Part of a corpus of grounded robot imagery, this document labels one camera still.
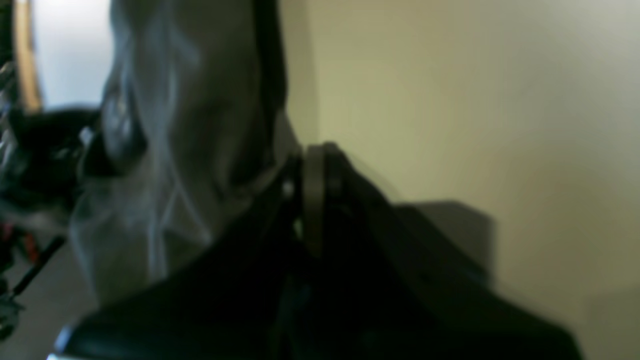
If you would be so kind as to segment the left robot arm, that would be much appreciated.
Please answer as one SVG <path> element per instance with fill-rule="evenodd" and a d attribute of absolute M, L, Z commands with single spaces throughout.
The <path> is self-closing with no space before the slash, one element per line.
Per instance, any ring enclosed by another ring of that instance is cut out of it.
<path fill-rule="evenodd" d="M 96 108 L 28 113 L 17 68 L 1 62 L 1 341 L 25 309 L 17 298 L 66 243 L 63 225 L 82 191 L 77 168 Z"/>

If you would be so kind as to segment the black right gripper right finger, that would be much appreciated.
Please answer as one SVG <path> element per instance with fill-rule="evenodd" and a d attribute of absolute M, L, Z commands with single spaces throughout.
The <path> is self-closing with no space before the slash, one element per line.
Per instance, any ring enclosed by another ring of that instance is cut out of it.
<path fill-rule="evenodd" d="M 490 287 L 433 223 L 395 207 L 334 143 L 302 158 L 302 241 L 317 260 L 320 335 L 331 358 L 581 360 L 569 331 Z"/>

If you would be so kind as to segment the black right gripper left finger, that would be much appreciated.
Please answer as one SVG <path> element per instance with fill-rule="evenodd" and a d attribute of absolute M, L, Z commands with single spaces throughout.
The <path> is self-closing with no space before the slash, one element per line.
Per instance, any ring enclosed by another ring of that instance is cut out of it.
<path fill-rule="evenodd" d="M 64 328 L 62 360 L 279 360 L 302 160 L 291 157 L 217 243 L 143 292 Z"/>

